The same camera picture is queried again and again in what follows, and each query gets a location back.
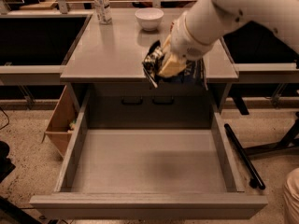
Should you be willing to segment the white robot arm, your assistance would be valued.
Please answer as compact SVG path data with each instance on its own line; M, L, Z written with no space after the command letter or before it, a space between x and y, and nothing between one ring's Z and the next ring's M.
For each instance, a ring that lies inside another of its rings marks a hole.
M177 75L187 61L201 59L218 39L250 21L299 52L299 0L197 0L174 21L158 75Z

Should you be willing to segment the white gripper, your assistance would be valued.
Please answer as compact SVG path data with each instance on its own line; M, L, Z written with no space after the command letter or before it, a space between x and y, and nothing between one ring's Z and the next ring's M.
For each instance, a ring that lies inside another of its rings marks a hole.
M191 35L187 27L187 12L184 11L174 21L170 35L162 45L163 58L158 68L158 76L178 75L187 67L187 60L200 60L212 48L213 44L204 45Z

